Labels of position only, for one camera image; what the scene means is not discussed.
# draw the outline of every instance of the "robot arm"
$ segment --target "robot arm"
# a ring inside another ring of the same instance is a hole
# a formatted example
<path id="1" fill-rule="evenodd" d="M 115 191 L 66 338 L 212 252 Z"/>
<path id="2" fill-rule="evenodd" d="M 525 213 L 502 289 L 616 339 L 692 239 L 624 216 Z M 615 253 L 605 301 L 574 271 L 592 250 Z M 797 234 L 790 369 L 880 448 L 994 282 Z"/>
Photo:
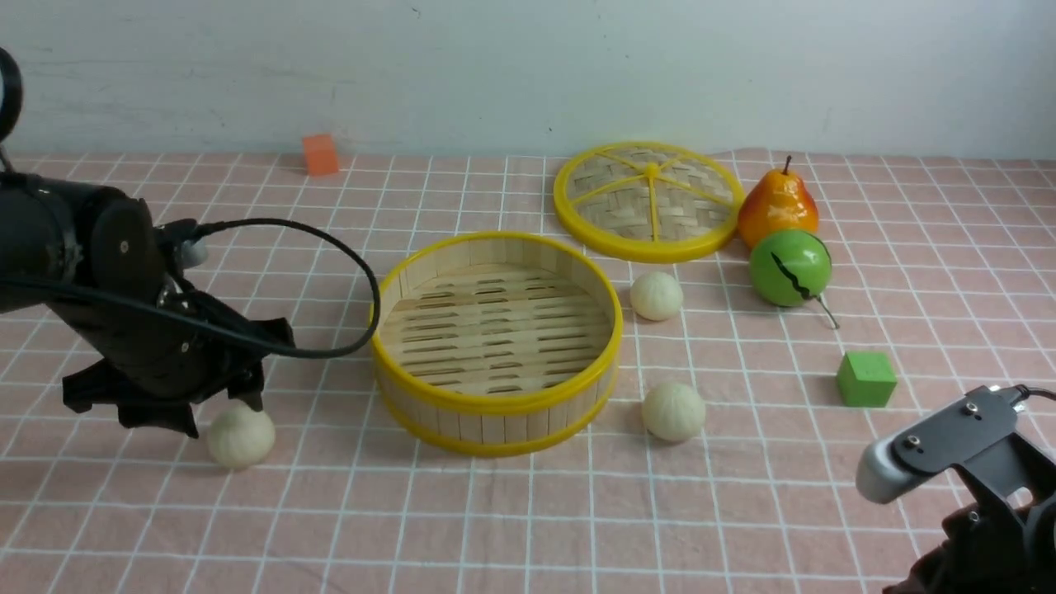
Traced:
<path id="1" fill-rule="evenodd" d="M 885 594 L 1056 592 L 1056 463 L 1016 430 L 1018 411 L 1048 390 L 977 388 L 862 456 L 855 478 L 867 500 L 887 504 L 954 469 L 976 504 L 942 522 L 947 540 Z M 1026 488 L 1032 503 L 1008 498 Z"/>
<path id="2" fill-rule="evenodd" d="M 21 76 L 0 49 L 0 143 L 17 123 Z M 262 410 L 262 359 L 343 356 L 377 328 L 377 280 L 363 260 L 327 234 L 299 223 L 254 219 L 155 227 L 147 203 L 120 190 L 0 171 L 0 315 L 43 304 L 102 359 L 62 379 L 77 413 L 115 405 L 127 427 L 162 427 L 197 438 L 191 405 L 226 390 Z M 207 235 L 253 224 L 282 225 L 336 245 L 363 270 L 375 307 L 357 342 L 331 351 L 298 349 L 285 319 L 248 320 L 195 289 L 184 271 L 205 259 Z"/>

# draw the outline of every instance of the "black bracket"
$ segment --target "black bracket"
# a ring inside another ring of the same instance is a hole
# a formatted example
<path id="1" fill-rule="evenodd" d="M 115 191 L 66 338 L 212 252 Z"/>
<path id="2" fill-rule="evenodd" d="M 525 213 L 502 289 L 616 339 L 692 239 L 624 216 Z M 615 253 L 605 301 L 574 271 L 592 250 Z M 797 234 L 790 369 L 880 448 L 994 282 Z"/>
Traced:
<path id="1" fill-rule="evenodd" d="M 954 469 L 976 503 L 943 521 L 948 539 L 907 581 L 919 586 L 891 592 L 1056 592 L 1056 463 L 1016 430 L 1016 406 L 1029 394 L 977 388 L 894 439 L 891 453 L 909 471 Z M 1022 488 L 1033 501 L 1014 507 L 1008 498 Z"/>

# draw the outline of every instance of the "green apple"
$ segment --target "green apple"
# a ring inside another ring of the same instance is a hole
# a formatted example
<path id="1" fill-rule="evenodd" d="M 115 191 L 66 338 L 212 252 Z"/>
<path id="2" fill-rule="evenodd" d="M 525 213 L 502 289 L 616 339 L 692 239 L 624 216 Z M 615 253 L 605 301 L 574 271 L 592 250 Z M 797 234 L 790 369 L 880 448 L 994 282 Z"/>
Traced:
<path id="1" fill-rule="evenodd" d="M 803 229 L 768 235 L 752 249 L 748 265 L 752 286 L 760 297 L 779 308 L 817 301 L 840 328 L 822 300 L 832 280 L 832 257 L 817 236 Z"/>

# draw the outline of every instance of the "orange block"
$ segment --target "orange block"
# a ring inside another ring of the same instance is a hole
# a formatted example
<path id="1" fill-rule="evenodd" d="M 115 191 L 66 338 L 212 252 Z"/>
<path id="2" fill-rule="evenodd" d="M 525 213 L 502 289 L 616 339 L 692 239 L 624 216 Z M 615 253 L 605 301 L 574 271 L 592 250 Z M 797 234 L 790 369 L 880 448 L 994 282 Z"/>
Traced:
<path id="1" fill-rule="evenodd" d="M 332 175 L 341 169 L 337 162 L 337 147 L 334 146 L 334 137 L 329 134 L 305 136 L 301 143 L 304 145 L 304 162 L 308 168 L 308 175 Z"/>

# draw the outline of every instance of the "woven bamboo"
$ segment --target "woven bamboo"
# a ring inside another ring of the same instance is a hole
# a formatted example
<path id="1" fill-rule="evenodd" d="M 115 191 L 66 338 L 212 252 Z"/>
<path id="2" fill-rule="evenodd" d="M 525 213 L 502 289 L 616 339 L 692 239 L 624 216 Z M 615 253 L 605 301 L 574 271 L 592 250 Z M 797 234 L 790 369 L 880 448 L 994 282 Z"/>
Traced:
<path id="1" fill-rule="evenodd" d="M 679 262 L 721 247 L 743 202 L 718 163 L 648 143 L 601 147 L 570 161 L 554 183 L 558 217 L 574 237 L 609 256 Z"/>
<path id="2" fill-rule="evenodd" d="M 550 447 L 608 400 L 623 319 L 597 265 L 527 234 L 440 242 L 381 285 L 375 376 L 393 416 L 473 456 Z"/>

